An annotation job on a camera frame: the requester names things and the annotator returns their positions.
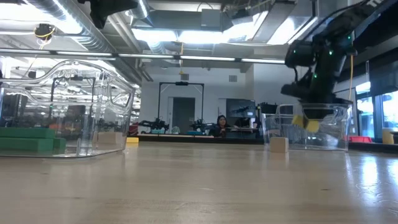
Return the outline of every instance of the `red object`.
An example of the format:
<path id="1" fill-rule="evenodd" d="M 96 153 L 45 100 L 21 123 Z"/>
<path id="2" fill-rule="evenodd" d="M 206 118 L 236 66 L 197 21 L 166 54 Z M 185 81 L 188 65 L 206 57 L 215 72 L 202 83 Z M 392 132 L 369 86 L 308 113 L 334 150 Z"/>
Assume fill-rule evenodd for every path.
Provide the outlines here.
<path id="1" fill-rule="evenodd" d="M 348 136 L 350 142 L 365 142 L 372 143 L 372 139 L 367 136 Z"/>

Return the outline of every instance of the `black frame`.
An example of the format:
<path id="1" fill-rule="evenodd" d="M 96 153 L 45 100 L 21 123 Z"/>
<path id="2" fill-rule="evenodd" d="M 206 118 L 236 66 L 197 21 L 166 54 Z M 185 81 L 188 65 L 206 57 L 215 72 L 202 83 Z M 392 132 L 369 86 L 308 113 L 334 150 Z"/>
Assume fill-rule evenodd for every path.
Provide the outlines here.
<path id="1" fill-rule="evenodd" d="M 162 90 L 162 85 L 163 84 L 174 84 L 174 85 L 181 85 L 179 82 L 160 82 L 159 83 L 159 93 L 157 97 L 157 118 L 160 118 L 160 92 Z M 189 85 L 200 85 L 201 86 L 201 120 L 203 120 L 203 102 L 204 102 L 204 96 L 205 96 L 205 84 L 203 83 L 184 83 L 184 85 L 189 86 Z"/>

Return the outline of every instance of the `black hair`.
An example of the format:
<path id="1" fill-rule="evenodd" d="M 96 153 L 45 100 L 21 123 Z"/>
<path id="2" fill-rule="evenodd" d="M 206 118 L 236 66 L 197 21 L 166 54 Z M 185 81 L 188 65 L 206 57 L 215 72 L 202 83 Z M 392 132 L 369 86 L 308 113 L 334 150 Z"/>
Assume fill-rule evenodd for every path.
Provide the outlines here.
<path id="1" fill-rule="evenodd" d="M 218 117 L 217 117 L 217 125 L 220 125 L 219 124 L 219 121 L 220 121 L 220 119 L 221 118 L 224 118 L 225 119 L 225 126 L 228 124 L 228 122 L 226 121 L 226 117 L 224 116 L 224 115 L 219 115 Z"/>

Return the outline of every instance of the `glass window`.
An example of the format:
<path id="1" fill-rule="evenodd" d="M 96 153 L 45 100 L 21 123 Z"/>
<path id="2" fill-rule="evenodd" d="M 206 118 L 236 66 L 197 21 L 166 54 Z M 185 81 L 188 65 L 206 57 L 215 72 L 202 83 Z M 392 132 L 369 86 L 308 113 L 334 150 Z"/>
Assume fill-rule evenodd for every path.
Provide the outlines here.
<path id="1" fill-rule="evenodd" d="M 371 97 L 357 101 L 359 128 L 362 136 L 374 138 L 373 102 Z"/>
<path id="2" fill-rule="evenodd" d="M 382 95 L 383 127 L 398 128 L 398 91 Z"/>
<path id="3" fill-rule="evenodd" d="M 371 91 L 371 82 L 362 83 L 355 87 L 356 94 L 367 93 Z"/>

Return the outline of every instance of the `yellow block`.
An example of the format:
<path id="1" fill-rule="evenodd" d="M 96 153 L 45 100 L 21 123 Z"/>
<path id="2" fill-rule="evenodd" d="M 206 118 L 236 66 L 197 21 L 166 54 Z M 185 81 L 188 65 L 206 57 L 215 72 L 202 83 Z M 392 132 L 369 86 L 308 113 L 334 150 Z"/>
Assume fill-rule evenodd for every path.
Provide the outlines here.
<path id="1" fill-rule="evenodd" d="M 292 124 L 296 124 L 301 128 L 306 129 L 311 133 L 317 133 L 319 131 L 319 121 L 317 120 L 308 120 L 307 126 L 304 126 L 304 117 L 300 115 L 294 115 Z"/>
<path id="2" fill-rule="evenodd" d="M 138 143 L 139 138 L 127 138 L 127 143 Z"/>

